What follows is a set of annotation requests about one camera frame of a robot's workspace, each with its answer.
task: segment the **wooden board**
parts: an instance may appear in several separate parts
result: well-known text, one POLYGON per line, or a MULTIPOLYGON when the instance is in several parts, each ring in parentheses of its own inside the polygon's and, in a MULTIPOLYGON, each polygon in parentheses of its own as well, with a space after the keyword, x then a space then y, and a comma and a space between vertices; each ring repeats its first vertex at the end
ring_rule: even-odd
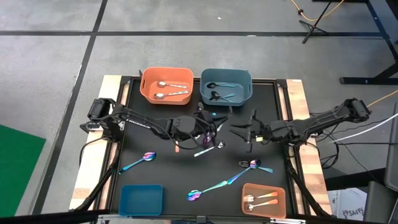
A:
MULTIPOLYGON (((120 81, 120 75, 105 75, 101 89, 99 90, 98 98, 112 98, 116 100, 119 93, 120 81)), ((87 137, 87 142, 98 139, 101 136, 102 131, 90 132, 87 137)), ((99 140, 86 146, 81 159, 79 173, 77 175, 69 209, 77 208, 81 205, 100 180, 105 150, 106 141, 104 140, 99 140)))
MULTIPOLYGON (((292 109, 293 119, 306 119, 310 117, 307 100, 305 99, 304 87, 301 80, 286 80, 289 92, 290 107, 292 109)), ((316 145, 313 138, 308 142, 316 145)), ((325 179, 323 177, 321 162, 318 151, 311 145, 300 147, 300 158, 304 173, 305 186, 311 192, 314 199, 321 205, 322 209, 331 214, 328 192, 325 179)))
MULTIPOLYGON (((103 84, 100 89, 98 97, 117 98, 121 76, 119 75, 105 75, 103 84)), ((303 84, 301 80, 287 80, 287 86, 290 98, 290 107, 294 119, 305 119, 309 117, 307 101, 305 99, 303 84)), ((122 102, 125 103, 127 98, 128 85, 125 85, 123 91, 122 102)), ((284 119, 287 119, 286 105, 284 104, 284 94, 282 88, 279 88, 280 101, 282 105, 282 115, 284 119)), ((102 131, 96 131, 90 133, 87 139, 91 141, 99 138, 102 135, 102 131)), ((309 142, 316 144, 315 140, 309 139, 309 142)), ((108 164, 114 156, 114 151, 117 144, 112 145, 111 156, 108 164)), ((104 141, 98 141, 86 147, 83 159, 81 162, 78 178, 75 184, 75 190, 73 192, 72 201, 70 208, 76 208, 79 206, 84 199, 90 194, 95 185, 98 183, 100 178, 101 167, 105 154, 106 143, 104 141)), ((331 213, 331 207, 329 204, 329 198, 326 191, 325 180, 323 178, 323 172, 321 164, 318 158, 317 149, 313 146, 302 146, 300 148, 300 157, 302 161, 302 169, 304 173, 305 185, 314 196, 315 200, 322 206, 322 208, 331 213)), ((109 189, 109 181, 104 186, 101 201, 99 207, 104 208, 105 201, 109 189)), ((298 212, 304 214, 302 197, 299 188, 295 185, 295 193, 297 199, 298 212)))

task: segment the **iridescent spoon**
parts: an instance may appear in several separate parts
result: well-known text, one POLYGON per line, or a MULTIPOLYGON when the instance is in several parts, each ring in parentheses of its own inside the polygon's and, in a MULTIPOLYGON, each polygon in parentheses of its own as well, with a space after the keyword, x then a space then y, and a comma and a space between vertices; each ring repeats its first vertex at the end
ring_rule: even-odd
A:
MULTIPOLYGON (((247 167, 249 165, 249 163, 248 162, 246 162, 246 161, 240 161, 239 162, 239 166, 241 166, 241 167, 243 167, 243 168, 245 168, 245 167, 247 167)), ((266 167, 257 167, 257 169, 260 169, 260 170, 264 170, 264 171, 267 171, 267 172, 270 172, 270 173, 273 173, 274 172, 274 170, 273 169, 271 169, 271 168, 266 168, 266 167)))
POLYGON ((137 162, 132 163, 132 164, 130 164, 130 165, 128 165, 128 166, 123 167, 123 168, 119 171, 119 174, 122 174, 123 172, 129 170, 130 168, 132 168, 133 166, 137 165, 138 163, 140 163, 140 162, 142 162, 142 161, 151 161, 151 160, 155 159, 155 157, 156 157, 156 152, 146 152, 146 153, 144 154, 144 156, 142 157, 142 159, 140 159, 140 160, 138 160, 137 162))
POLYGON ((229 180, 224 180, 221 183, 210 187, 209 189, 203 190, 203 191, 199 191, 199 190, 191 190, 191 192, 188 193, 187 195, 187 200, 188 201, 196 201, 199 199, 200 195, 209 191, 209 190, 213 190, 219 187, 224 187, 225 185, 231 185, 238 177, 242 176, 242 174, 244 174, 246 171, 248 171, 249 169, 256 169, 258 168, 260 160, 252 160, 250 162, 250 166, 248 168, 246 168, 244 171, 240 172, 238 175, 230 178, 229 180))

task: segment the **spoon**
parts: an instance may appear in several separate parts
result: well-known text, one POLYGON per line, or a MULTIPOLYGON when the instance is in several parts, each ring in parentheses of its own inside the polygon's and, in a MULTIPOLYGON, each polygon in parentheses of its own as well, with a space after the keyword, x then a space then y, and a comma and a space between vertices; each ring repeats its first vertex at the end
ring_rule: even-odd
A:
POLYGON ((221 149, 221 148, 224 148, 224 146, 225 146, 225 142, 224 142, 224 141, 220 141, 220 143, 218 143, 217 146, 213 146, 213 147, 210 147, 210 148, 205 149, 205 150, 203 150, 203 151, 200 151, 200 152, 198 152, 198 153, 195 153, 193 156, 194 156, 194 157, 200 156, 200 155, 202 155, 203 153, 208 152, 208 151, 214 149, 215 147, 218 148, 218 149, 221 149))
POLYGON ((269 202, 260 203, 258 205, 247 204, 246 205, 246 209, 248 209, 249 211, 252 211, 254 209, 254 207, 257 207, 257 206, 274 205, 274 204, 277 204, 277 203, 278 203, 278 200, 277 199, 273 199, 273 200, 270 200, 269 202))
POLYGON ((222 83, 208 83, 207 85, 207 88, 216 88, 217 86, 220 86, 220 87, 231 87, 231 88, 235 88, 236 87, 236 85, 232 85, 232 84, 222 84, 222 83))
POLYGON ((226 185, 231 185, 238 177, 240 177, 242 174, 244 174, 246 171, 248 171, 249 169, 255 169, 257 166, 259 166, 258 162, 260 162, 260 160, 253 160, 250 162, 250 166, 248 168, 246 168, 244 171, 240 172, 238 175, 230 178, 229 180, 224 180, 219 184, 216 184, 212 187, 210 187, 209 189, 206 189, 204 191, 199 191, 199 190, 191 190, 191 192, 188 193, 187 195, 187 200, 188 201, 196 201, 200 198, 200 196, 209 191, 209 190, 213 190, 219 187, 224 187, 226 185))
POLYGON ((246 195, 246 196, 243 197, 243 202, 253 202, 254 199, 265 198, 265 197, 276 197, 276 196, 278 196, 278 192, 272 192, 272 193, 269 193, 269 194, 266 194, 266 195, 258 196, 256 198, 254 198, 253 195, 246 195))
POLYGON ((229 99, 226 99, 225 98, 225 96, 220 96, 220 94, 219 93, 217 93, 216 91, 211 91, 211 98, 210 98, 210 100, 225 100, 225 101, 228 101, 228 102, 231 102, 231 100, 229 100, 229 99))
POLYGON ((129 170, 130 168, 132 168, 133 166, 137 165, 138 163, 142 162, 142 161, 152 161, 153 159, 156 158, 156 152, 146 152, 144 154, 144 156, 142 157, 142 159, 138 160, 135 163, 132 163, 128 166, 123 167, 120 171, 119 174, 122 174, 123 172, 129 170))
POLYGON ((229 101, 229 100, 227 100, 227 99, 225 99, 225 98, 234 97, 234 96, 236 96, 235 93, 231 93, 231 94, 228 94, 228 95, 226 95, 226 96, 220 96, 220 94, 217 93, 216 91, 211 91, 211 98, 210 98, 210 100, 219 100, 219 99, 223 99, 223 100, 229 101))
MULTIPOLYGON (((239 166, 241 166, 241 167, 243 167, 243 168, 246 168, 246 167, 248 167, 248 166, 249 166, 249 163, 248 163, 248 162, 246 162, 246 161, 240 161, 240 162, 239 162, 239 166)), ((273 172, 274 172, 274 170, 273 170, 273 169, 271 169, 271 168, 260 167, 260 166, 258 166, 258 167, 257 167, 257 168, 255 168, 255 169, 264 170, 264 171, 267 171, 267 172, 270 172, 270 173, 273 173, 273 172)))
POLYGON ((188 94, 189 91, 180 91, 180 92, 175 92, 175 93, 169 93, 169 94, 164 94, 164 93, 155 93, 154 97, 156 100, 163 100, 166 96, 175 96, 175 95, 182 95, 182 94, 188 94))
POLYGON ((161 88, 165 88, 166 86, 177 87, 177 88, 187 88, 187 86, 167 84, 166 82, 163 82, 163 81, 157 82, 157 86, 161 87, 161 88))

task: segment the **gray floor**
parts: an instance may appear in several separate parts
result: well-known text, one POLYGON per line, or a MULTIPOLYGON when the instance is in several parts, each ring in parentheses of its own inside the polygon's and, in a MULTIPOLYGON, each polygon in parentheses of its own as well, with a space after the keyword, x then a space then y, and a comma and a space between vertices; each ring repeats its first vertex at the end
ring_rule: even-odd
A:
MULTIPOLYGON (((312 18, 325 6, 311 0, 298 3, 312 18)), ((92 30, 100 4, 100 0, 1 1, 0 30, 92 30)), ((398 39, 398 22, 385 1, 372 4, 387 33, 398 39)), ((289 0, 109 0, 100 30, 304 31, 299 19, 289 0)), ((344 3, 319 26, 333 32, 377 32, 365 4, 344 3)), ((0 96, 0 124, 47 139, 19 215, 30 213, 88 38, 0 37, 0 89, 5 90, 0 96)), ((390 66, 394 60, 382 39, 311 38, 305 45, 301 41, 301 37, 97 37, 43 212, 68 209, 78 153, 86 141, 78 125, 86 121, 103 75, 137 75, 138 69, 163 66, 187 67, 196 76, 206 68, 239 68, 249 70, 254 78, 302 79, 312 112, 328 110, 351 97, 370 103, 396 90, 395 86, 338 83, 341 76, 372 77, 390 66)), ((390 116, 396 99, 374 105, 369 122, 390 116)), ((342 124, 338 129, 353 126, 342 124)), ((387 124, 354 140, 388 141, 389 132, 387 124)), ((322 157, 334 152, 326 141, 319 146, 322 157)), ((368 169, 385 164, 387 146, 349 148, 368 169)), ((363 171, 344 149, 335 169, 347 174, 363 171)), ((325 171, 325 175, 335 174, 325 171)))

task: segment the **teal bin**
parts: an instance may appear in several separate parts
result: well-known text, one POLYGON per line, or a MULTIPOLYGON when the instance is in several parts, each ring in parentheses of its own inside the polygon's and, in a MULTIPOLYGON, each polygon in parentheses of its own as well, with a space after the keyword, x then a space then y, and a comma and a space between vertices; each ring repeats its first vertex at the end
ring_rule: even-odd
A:
POLYGON ((253 93, 250 73, 245 70, 208 68, 201 73, 200 94, 207 105, 242 106, 253 93), (225 99, 211 100, 211 92, 220 96, 230 96, 225 99))
POLYGON ((119 215, 156 216, 162 213, 163 186, 125 185, 122 187, 119 215))

